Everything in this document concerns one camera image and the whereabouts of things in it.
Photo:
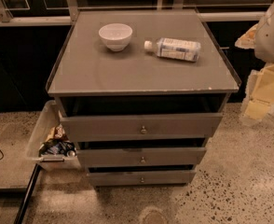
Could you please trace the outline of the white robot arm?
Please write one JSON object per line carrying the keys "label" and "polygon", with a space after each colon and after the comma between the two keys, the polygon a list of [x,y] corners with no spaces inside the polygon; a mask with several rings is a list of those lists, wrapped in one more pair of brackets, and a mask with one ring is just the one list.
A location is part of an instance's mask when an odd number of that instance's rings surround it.
{"label": "white robot arm", "polygon": [[260,71],[253,70],[249,75],[240,110],[240,120],[254,125],[274,113],[274,2],[235,46],[253,49],[255,57],[266,63]]}

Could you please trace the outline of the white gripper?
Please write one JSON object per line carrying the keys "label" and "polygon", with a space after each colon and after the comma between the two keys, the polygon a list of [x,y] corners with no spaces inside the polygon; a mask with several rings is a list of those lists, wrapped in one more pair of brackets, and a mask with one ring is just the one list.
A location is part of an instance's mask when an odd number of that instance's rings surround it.
{"label": "white gripper", "polygon": [[[254,49],[256,29],[255,24],[237,39],[235,46],[240,49]],[[241,117],[246,122],[260,121],[274,112],[274,63],[268,63],[261,71],[253,70],[248,76],[240,110]]]}

